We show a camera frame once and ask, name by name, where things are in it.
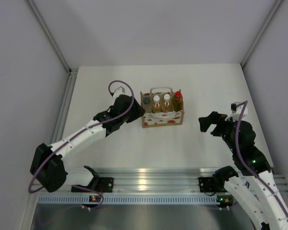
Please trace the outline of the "burlap watermelon print bag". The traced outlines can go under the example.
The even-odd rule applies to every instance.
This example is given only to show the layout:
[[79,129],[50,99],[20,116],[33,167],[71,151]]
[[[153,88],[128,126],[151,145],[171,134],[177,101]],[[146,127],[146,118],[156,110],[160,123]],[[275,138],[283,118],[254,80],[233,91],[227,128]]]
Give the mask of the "burlap watermelon print bag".
[[[141,95],[141,107],[143,107],[143,98],[150,97],[151,105],[153,107],[153,97],[158,95],[160,97],[160,104],[162,106],[163,97],[166,93],[170,94],[171,100],[176,91],[173,91],[171,87],[154,87],[150,89],[150,92],[140,92]],[[184,119],[184,102],[182,104],[182,110],[175,112],[172,105],[171,112],[164,113],[146,113],[142,116],[142,128],[149,127],[162,127],[162,126],[174,126],[182,125]]]

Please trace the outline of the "yellow bottle red cap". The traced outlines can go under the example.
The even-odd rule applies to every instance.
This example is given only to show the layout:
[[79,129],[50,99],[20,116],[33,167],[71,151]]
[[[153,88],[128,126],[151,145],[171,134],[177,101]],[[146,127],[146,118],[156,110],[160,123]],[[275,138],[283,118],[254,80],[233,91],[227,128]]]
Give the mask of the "yellow bottle red cap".
[[172,105],[175,112],[182,110],[183,98],[181,90],[176,91],[172,97]]

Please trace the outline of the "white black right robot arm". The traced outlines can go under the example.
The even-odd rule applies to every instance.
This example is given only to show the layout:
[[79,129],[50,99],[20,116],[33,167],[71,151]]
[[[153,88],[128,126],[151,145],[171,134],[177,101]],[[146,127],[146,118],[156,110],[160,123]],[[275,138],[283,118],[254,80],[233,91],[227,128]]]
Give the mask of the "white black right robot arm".
[[211,125],[216,126],[211,135],[224,140],[232,152],[234,164],[246,179],[243,182],[237,171],[226,166],[213,174],[215,187],[233,195],[256,230],[288,230],[288,207],[267,159],[255,146],[252,125],[238,122],[235,115],[215,111],[198,120],[201,132],[206,132]]

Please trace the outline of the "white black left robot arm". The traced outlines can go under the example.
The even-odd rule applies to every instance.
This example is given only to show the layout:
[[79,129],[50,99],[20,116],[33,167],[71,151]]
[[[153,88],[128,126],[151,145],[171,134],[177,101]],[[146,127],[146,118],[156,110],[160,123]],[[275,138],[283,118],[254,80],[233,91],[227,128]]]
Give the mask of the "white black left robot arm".
[[69,137],[49,146],[42,143],[35,151],[30,173],[52,193],[64,185],[94,191],[98,188],[98,174],[90,166],[67,168],[67,156],[82,152],[94,142],[119,130],[124,123],[130,123],[145,110],[131,96],[120,95],[107,110],[95,115],[84,127]]

